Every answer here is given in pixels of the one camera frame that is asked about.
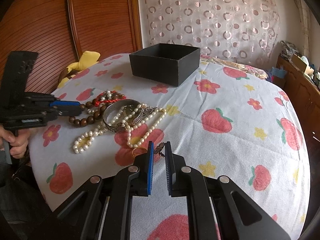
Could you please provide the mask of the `person's left hand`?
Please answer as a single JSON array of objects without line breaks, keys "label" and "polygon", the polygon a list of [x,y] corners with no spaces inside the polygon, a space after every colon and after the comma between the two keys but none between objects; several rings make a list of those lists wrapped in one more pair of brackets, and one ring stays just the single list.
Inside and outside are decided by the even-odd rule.
[{"label": "person's left hand", "polygon": [[4,151],[3,140],[6,140],[10,146],[10,155],[15,159],[22,159],[28,148],[30,138],[30,129],[20,129],[18,135],[14,135],[11,131],[0,127],[1,151]]}]

